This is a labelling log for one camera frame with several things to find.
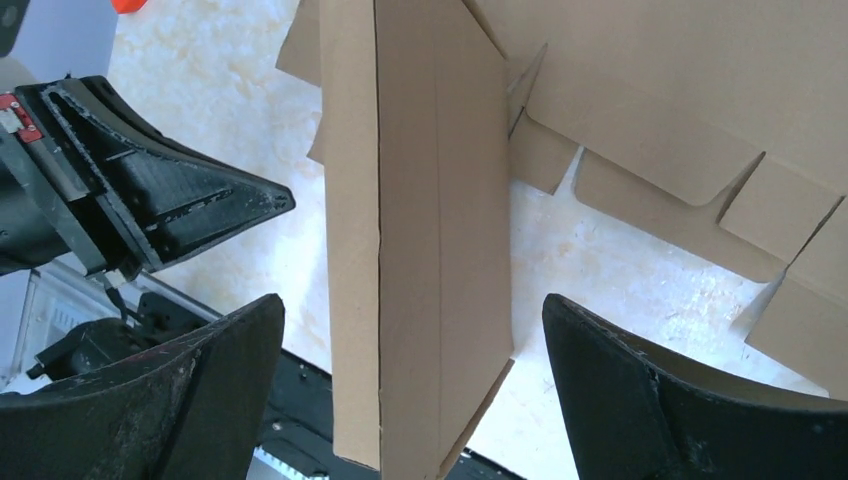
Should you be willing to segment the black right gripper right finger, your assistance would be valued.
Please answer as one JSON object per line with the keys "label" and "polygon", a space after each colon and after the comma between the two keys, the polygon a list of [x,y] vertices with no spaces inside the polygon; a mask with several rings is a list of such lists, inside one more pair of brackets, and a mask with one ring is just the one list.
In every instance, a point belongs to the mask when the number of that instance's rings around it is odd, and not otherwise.
{"label": "black right gripper right finger", "polygon": [[846,477],[844,401],[710,367],[559,294],[542,321],[581,478]]}

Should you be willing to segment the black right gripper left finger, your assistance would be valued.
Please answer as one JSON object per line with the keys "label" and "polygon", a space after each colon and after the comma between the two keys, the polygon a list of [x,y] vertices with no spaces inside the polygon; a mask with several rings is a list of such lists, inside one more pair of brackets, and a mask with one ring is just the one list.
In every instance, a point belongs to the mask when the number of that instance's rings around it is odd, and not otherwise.
{"label": "black right gripper left finger", "polygon": [[2,477],[245,478],[284,316],[267,294],[111,365],[3,394]]}

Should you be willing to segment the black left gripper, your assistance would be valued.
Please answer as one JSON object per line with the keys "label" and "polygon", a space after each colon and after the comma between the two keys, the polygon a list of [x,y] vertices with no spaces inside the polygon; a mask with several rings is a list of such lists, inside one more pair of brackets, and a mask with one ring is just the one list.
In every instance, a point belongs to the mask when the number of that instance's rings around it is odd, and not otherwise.
{"label": "black left gripper", "polygon": [[74,254],[134,278],[296,206],[281,184],[164,136],[102,76],[1,93],[1,271]]}

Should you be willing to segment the brown cardboard box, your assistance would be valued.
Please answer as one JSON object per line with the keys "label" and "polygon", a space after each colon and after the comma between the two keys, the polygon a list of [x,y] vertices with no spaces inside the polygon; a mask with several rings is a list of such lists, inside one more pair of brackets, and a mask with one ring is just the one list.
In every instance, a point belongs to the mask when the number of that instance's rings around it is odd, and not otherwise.
{"label": "brown cardboard box", "polygon": [[473,1],[324,1],[333,449],[442,479],[512,366],[504,55]]}

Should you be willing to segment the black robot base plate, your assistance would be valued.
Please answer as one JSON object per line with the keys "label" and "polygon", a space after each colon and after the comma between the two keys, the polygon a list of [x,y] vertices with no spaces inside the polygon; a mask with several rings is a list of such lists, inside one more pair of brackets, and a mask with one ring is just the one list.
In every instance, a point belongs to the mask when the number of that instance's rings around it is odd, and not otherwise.
{"label": "black robot base plate", "polygon": [[[137,309],[128,314],[135,322],[132,326],[115,318],[87,318],[56,305],[51,318],[58,329],[56,339],[36,355],[28,376],[62,379],[85,373],[138,350],[156,336],[169,339],[204,326],[211,318],[154,292],[142,294]],[[379,478],[379,473],[333,454],[331,390],[329,373],[282,351],[256,457],[289,479]]]}

